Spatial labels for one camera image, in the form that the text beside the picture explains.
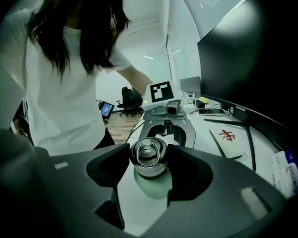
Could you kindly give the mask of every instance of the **office chair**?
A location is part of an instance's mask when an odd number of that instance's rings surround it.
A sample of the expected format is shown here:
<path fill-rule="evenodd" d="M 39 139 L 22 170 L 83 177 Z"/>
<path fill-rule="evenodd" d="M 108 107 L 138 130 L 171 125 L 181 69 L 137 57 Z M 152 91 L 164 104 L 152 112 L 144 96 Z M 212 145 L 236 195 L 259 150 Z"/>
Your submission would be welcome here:
<path fill-rule="evenodd" d="M 126 116 L 128 116 L 128 114 L 131 113 L 132 117 L 134 117 L 137 113 L 142 111 L 142 108 L 140 108 L 143 103 L 142 96 L 134 88 L 131 90 L 124 87 L 122 89 L 122 95 L 123 103 L 120 104 L 120 101 L 117 101 L 119 103 L 117 107 L 124 109 L 119 116 L 122 114 L 126 114 Z"/>
<path fill-rule="evenodd" d="M 122 114 L 126 114 L 126 116 L 128 116 L 128 113 L 127 113 L 127 104 L 128 104 L 128 101 L 130 100 L 130 89 L 128 89 L 128 87 L 123 87 L 122 91 L 121 91 L 121 94 L 123 96 L 123 103 L 120 104 L 120 101 L 116 101 L 118 102 L 118 105 L 117 107 L 119 109 L 124 109 L 120 114 L 119 116 L 121 117 Z"/>
<path fill-rule="evenodd" d="M 128 108 L 133 109 L 131 117 L 134 117 L 136 114 L 141 114 L 141 111 L 143 111 L 143 109 L 141 108 L 143 97 L 134 88 L 130 90 L 130 92 L 130 103 Z"/>

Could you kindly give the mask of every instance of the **cable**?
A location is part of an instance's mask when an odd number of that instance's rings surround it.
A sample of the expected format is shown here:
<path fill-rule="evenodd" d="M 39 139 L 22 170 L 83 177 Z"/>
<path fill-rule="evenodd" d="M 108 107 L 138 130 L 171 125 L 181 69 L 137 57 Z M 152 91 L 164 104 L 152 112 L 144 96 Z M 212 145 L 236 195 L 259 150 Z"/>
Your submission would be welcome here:
<path fill-rule="evenodd" d="M 195 111 L 192 111 L 189 115 L 192 115 L 194 114 L 195 112 L 198 112 L 199 110 L 195 110 Z"/>
<path fill-rule="evenodd" d="M 214 105 L 212 105 L 211 107 L 204 108 L 204 109 L 205 109 L 205 110 L 222 109 L 221 107 L 220 107 L 220 108 L 214 107 L 214 106 L 217 106 L 217 105 L 219 105 L 219 104 L 220 104 L 220 103 L 218 103 L 218 104 L 214 104 Z"/>
<path fill-rule="evenodd" d="M 184 103 L 184 101 L 187 99 L 187 98 L 191 98 L 188 102 L 193 102 L 195 100 L 198 100 L 198 98 L 196 98 L 193 94 L 191 93 L 187 93 L 187 92 L 182 92 L 182 103 Z"/>
<path fill-rule="evenodd" d="M 143 124 L 145 123 L 145 121 L 142 123 L 142 124 L 140 124 L 137 128 L 135 128 L 134 129 L 134 127 L 137 125 L 135 125 L 132 129 L 131 129 L 131 132 L 130 132 L 130 134 L 129 134 L 129 136 L 128 136 L 128 138 L 127 138 L 127 140 L 126 140 L 126 143 L 128 142 L 128 140 L 129 140 L 129 138 L 131 137 L 131 135 L 139 128 L 139 127 L 141 127 Z"/>
<path fill-rule="evenodd" d="M 234 117 L 234 118 L 236 118 L 237 120 L 239 120 L 239 121 L 242 121 L 242 122 L 244 122 L 242 119 L 240 119 L 240 118 L 238 118 L 237 116 L 235 116 L 235 115 L 233 115 L 233 113 L 230 111 L 230 109 L 228 109 L 228 111 L 229 111 L 229 113 Z M 273 146 L 275 146 L 276 147 L 276 149 L 278 149 L 279 151 L 282 151 L 282 148 L 279 146 L 279 145 L 277 145 L 272 139 L 270 139 L 268 136 L 266 136 L 263 132 L 261 132 L 259 129 L 257 129 L 257 128 L 255 128 L 255 130 L 257 130 L 260 134 L 262 134 L 269 142 L 271 142 L 271 144 L 273 145 Z"/>

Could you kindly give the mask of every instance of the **black monitor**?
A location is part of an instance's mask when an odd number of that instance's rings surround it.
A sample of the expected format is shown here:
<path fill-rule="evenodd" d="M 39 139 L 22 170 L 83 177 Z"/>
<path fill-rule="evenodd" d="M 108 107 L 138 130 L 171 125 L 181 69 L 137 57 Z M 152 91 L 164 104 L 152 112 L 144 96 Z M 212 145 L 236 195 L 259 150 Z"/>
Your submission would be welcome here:
<path fill-rule="evenodd" d="M 289 128 L 298 96 L 292 54 L 298 22 L 290 20 L 294 12 L 284 5 L 285 0 L 245 0 L 198 48 L 202 96 Z"/>

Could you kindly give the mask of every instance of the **window blinds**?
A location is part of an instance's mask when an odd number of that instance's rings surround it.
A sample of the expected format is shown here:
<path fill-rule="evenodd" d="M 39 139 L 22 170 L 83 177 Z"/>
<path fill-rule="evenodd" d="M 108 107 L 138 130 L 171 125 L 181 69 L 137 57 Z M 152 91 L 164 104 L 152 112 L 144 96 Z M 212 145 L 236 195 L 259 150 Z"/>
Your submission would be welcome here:
<path fill-rule="evenodd" d="M 203 78 L 197 43 L 244 0 L 171 0 L 168 24 L 177 80 Z"/>

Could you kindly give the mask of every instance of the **woman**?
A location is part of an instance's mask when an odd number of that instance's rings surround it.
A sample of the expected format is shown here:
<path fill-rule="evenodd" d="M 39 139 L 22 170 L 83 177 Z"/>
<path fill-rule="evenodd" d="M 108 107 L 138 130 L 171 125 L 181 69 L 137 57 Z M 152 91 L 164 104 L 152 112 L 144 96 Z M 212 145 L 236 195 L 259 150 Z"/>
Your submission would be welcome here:
<path fill-rule="evenodd" d="M 114 144 L 95 101 L 97 73 L 114 69 L 141 94 L 151 84 L 115 46 L 128 23 L 123 0 L 44 0 L 4 20 L 0 67 L 26 92 L 35 146 L 53 156 Z"/>

